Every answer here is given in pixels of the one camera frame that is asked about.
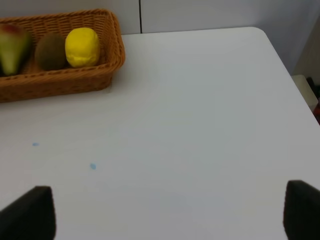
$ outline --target basket rim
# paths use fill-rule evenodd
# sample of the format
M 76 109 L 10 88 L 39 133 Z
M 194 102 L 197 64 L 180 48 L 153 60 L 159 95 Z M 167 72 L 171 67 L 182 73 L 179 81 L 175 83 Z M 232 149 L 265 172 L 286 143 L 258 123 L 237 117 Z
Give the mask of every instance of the basket rim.
M 60 17 L 68 17 L 68 16 L 74 16 L 74 15 L 87 15 L 87 14 L 101 14 L 101 15 L 112 14 L 113 16 L 116 16 L 112 11 L 108 9 L 94 8 L 94 9 L 88 9 L 88 10 L 77 10 L 77 11 L 49 13 L 49 14 L 37 14 L 37 15 L 30 15 L 30 16 L 0 17 L 0 24 L 4 24 L 8 22 L 16 22 L 16 21 L 51 19 L 51 18 L 60 18 Z
M 120 29 L 119 22 L 117 16 L 107 9 L 96 8 L 90 10 L 79 10 L 73 12 L 63 12 L 63 13 L 54 13 L 54 14 L 42 14 L 35 16 L 23 16 L 23 17 L 5 17 L 0 18 L 0 24 L 3 23 L 12 23 L 12 22 L 20 22 L 25 20 L 37 20 L 37 19 L 50 19 L 50 18 L 60 18 L 66 16 L 77 16 L 77 15 L 88 15 L 88 14 L 100 14 L 100 15 L 110 15 L 113 19 L 113 24 L 115 29 Z M 122 42 L 122 37 L 120 31 L 116 30 L 116 41 L 119 45 L 120 56 L 117 56 L 111 62 L 103 63 L 97 66 L 87 66 L 81 68 L 67 68 L 67 69 L 59 69 L 59 70 L 50 70 L 50 71 L 41 71 L 36 73 L 28 73 L 28 74 L 17 74 L 13 76 L 2 76 L 0 77 L 0 87 L 10 86 L 12 84 L 12 80 L 17 81 L 22 80 L 23 82 L 27 79 L 38 78 L 43 76 L 58 76 L 58 75 L 68 75 L 75 74 L 78 72 L 94 72 L 96 70 L 103 70 L 105 74 L 112 73 L 119 69 L 123 63 L 125 62 L 125 48 Z

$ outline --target fruit basket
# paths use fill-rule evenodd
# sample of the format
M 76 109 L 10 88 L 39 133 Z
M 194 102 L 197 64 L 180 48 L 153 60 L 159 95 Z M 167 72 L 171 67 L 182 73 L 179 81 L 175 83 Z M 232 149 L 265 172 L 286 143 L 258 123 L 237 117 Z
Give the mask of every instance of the fruit basket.
M 0 77 L 0 103 L 98 91 L 107 88 L 113 74 L 125 62 L 125 48 L 117 17 L 105 9 L 26 17 L 0 18 L 32 34 L 33 52 L 15 76 Z M 34 49 L 47 33 L 67 37 L 76 28 L 91 28 L 99 37 L 100 58 L 96 66 L 43 71 L 35 63 Z

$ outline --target white tabletop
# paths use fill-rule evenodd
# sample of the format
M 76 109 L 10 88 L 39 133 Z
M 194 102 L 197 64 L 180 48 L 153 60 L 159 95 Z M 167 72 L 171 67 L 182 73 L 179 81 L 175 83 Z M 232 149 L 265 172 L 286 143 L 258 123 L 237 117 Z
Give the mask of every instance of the white tabletop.
M 123 40 L 111 89 L 0 104 L 0 209 L 49 185 L 56 240 L 285 240 L 320 128 L 266 35 Z

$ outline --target lemon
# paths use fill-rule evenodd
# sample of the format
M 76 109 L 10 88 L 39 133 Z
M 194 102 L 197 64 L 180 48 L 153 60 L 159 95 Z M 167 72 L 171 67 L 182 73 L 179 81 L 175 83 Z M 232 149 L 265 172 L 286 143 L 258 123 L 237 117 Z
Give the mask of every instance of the lemon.
M 100 57 L 97 33 L 88 27 L 73 29 L 65 40 L 65 54 L 74 68 L 96 65 Z

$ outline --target blue dot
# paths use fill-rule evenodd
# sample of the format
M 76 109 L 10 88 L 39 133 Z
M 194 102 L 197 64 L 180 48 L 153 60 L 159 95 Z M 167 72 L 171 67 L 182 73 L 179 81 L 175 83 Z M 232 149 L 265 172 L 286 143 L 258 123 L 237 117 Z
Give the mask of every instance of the blue dot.
M 96 170 L 97 166 L 94 163 L 91 163 L 90 164 L 90 168 L 93 169 L 93 170 Z

